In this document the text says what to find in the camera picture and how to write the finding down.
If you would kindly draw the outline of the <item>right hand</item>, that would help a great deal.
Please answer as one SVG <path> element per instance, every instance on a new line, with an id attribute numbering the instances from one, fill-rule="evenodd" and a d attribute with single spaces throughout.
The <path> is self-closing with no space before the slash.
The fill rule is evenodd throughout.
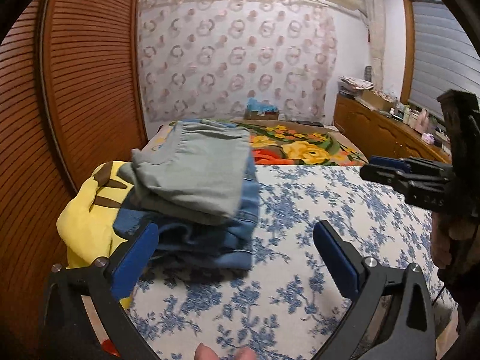
<path id="1" fill-rule="evenodd" d="M 433 264 L 445 269 L 452 263 L 452 242 L 471 240 L 476 225 L 458 216 L 431 213 L 430 255 Z"/>

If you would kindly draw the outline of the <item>left hand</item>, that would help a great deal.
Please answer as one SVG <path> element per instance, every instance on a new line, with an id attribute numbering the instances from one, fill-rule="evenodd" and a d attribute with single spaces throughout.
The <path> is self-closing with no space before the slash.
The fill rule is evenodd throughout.
<path id="1" fill-rule="evenodd" d="M 216 352 L 210 347 L 201 343 L 195 350 L 194 353 L 195 360 L 220 360 L 221 358 L 216 354 Z M 256 360 L 256 353 L 249 347 L 241 348 L 233 356 L 234 360 Z"/>

